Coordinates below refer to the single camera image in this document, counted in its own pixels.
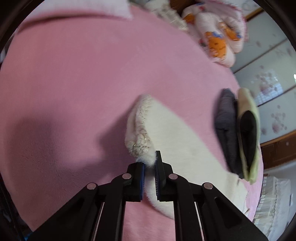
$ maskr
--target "black cable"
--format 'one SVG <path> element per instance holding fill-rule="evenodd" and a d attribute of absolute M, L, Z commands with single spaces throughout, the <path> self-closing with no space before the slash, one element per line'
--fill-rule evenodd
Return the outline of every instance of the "black cable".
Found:
<path fill-rule="evenodd" d="M 7 189 L 6 189 L 5 185 L 4 185 L 4 181 L 2 179 L 1 173 L 0 173 L 0 189 L 1 189 L 1 192 L 3 193 L 4 198 L 5 198 L 5 201 L 6 201 L 8 210 L 9 210 L 10 218 L 12 220 L 12 223 L 13 223 L 14 227 L 15 227 L 17 235 L 18 235 L 18 237 L 19 237 L 19 239 L 21 241 L 25 241 L 25 237 L 24 237 L 24 235 L 23 235 L 23 233 L 22 233 L 22 231 L 21 231 L 21 229 L 19 227 L 16 216 L 15 216 L 15 214 L 13 212 L 12 199 L 11 199 L 10 194 L 8 193 L 8 191 L 7 191 Z"/>

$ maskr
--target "light green cloth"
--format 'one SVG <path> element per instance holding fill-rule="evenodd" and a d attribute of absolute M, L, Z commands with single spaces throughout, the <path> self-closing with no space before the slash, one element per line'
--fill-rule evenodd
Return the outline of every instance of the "light green cloth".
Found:
<path fill-rule="evenodd" d="M 250 93 L 250 91 L 246 88 L 240 88 L 238 91 L 238 120 L 240 121 L 241 117 L 246 111 L 250 111 L 256 120 L 256 149 L 254 154 L 254 159 L 250 166 L 250 171 L 247 165 L 246 157 L 244 154 L 243 146 L 242 146 L 242 137 L 240 130 L 238 131 L 238 140 L 239 140 L 239 153 L 242 160 L 242 169 L 244 174 L 244 179 L 249 181 L 250 184 L 256 182 L 258 176 L 258 167 L 259 167 L 259 160 L 260 160 L 260 117 L 259 117 L 259 109 Z"/>

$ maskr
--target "dark gray folded garment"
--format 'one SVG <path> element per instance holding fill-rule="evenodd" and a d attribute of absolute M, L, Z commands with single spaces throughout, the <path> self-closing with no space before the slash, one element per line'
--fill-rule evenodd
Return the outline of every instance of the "dark gray folded garment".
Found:
<path fill-rule="evenodd" d="M 230 89 L 223 89 L 221 92 L 215 129 L 230 171 L 243 178 L 237 137 L 237 107 L 235 96 Z"/>

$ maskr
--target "pink surface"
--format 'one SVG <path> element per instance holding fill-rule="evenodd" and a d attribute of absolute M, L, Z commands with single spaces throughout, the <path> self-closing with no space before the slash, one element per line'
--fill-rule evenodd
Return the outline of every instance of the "pink surface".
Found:
<path fill-rule="evenodd" d="M 13 40 L 0 72 L 0 170 L 35 230 L 89 182 L 111 181 L 134 162 L 124 146 L 127 115 L 150 93 L 182 117 L 226 167 L 213 128 L 231 71 L 211 63 L 186 34 L 140 9 L 134 19 L 52 20 Z M 249 218 L 263 164 L 250 186 Z M 174 221 L 147 201 L 128 203 L 124 240 L 174 240 Z"/>

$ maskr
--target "cabinet door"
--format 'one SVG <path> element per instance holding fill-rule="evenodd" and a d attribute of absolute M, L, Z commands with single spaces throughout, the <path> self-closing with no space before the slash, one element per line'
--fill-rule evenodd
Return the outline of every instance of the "cabinet door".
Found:
<path fill-rule="evenodd" d="M 264 169 L 296 159 L 296 132 L 261 147 Z"/>

